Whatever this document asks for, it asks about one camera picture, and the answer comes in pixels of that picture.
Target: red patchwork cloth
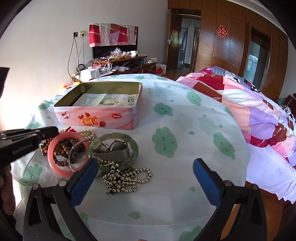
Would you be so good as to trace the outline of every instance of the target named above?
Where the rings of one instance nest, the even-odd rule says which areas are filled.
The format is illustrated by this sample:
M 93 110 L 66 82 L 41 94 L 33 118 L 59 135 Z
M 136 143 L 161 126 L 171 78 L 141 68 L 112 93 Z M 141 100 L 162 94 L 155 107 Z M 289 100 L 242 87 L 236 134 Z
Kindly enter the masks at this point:
M 135 45 L 138 27 L 115 23 L 89 25 L 89 46 Z

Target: pink bangle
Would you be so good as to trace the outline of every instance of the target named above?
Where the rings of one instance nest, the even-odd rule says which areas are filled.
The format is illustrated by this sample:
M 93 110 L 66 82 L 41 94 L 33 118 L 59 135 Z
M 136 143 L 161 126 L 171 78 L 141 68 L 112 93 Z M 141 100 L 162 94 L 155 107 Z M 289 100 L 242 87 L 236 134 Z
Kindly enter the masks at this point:
M 63 139 L 75 139 L 78 141 L 84 140 L 85 137 L 83 135 L 80 135 L 77 132 L 72 132 L 72 131 L 68 131 L 68 132 L 64 132 L 61 133 L 59 135 L 57 135 L 50 143 L 50 145 L 48 146 L 48 150 L 47 150 L 47 158 L 48 158 L 48 162 L 50 164 L 50 166 L 52 167 L 52 169 L 59 174 L 62 177 L 71 177 L 74 172 L 72 172 L 71 170 L 69 171 L 65 171 L 60 169 L 55 163 L 54 163 L 54 158 L 53 158 L 53 153 L 54 153 L 54 148 L 56 147 L 56 145 Z M 83 145 L 85 146 L 86 149 L 86 155 L 85 155 L 85 159 L 83 161 L 83 163 L 80 165 L 80 167 L 78 167 L 77 169 L 74 169 L 75 171 L 79 171 L 82 169 L 82 167 L 85 165 L 85 163 L 88 161 L 88 155 L 87 155 L 87 151 L 89 149 L 89 142 L 84 142 Z

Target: white bedsheet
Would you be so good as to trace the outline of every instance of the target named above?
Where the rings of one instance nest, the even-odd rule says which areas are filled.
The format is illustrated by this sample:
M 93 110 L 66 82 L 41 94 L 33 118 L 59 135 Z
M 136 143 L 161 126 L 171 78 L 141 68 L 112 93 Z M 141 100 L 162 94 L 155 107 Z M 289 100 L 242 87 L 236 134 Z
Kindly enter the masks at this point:
M 296 201 L 296 170 L 270 145 L 260 148 L 247 144 L 250 161 L 246 180 L 261 189 L 275 193 L 291 203 Z

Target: pink tin box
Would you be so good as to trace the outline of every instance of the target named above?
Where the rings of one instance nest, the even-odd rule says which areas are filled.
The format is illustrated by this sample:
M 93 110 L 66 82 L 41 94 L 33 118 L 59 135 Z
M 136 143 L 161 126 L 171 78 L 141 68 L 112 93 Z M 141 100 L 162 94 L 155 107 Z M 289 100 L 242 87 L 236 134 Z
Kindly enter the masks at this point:
M 141 82 L 88 82 L 72 89 L 55 105 L 61 124 L 132 130 L 138 125 Z

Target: comforter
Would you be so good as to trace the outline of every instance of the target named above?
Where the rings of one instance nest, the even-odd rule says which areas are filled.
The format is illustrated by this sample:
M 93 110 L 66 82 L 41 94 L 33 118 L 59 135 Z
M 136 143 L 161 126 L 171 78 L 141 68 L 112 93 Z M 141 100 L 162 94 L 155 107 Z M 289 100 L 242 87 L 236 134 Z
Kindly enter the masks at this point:
M 270 145 L 296 166 L 295 119 L 250 82 L 216 66 L 177 81 L 226 105 L 247 143 L 262 148 Z

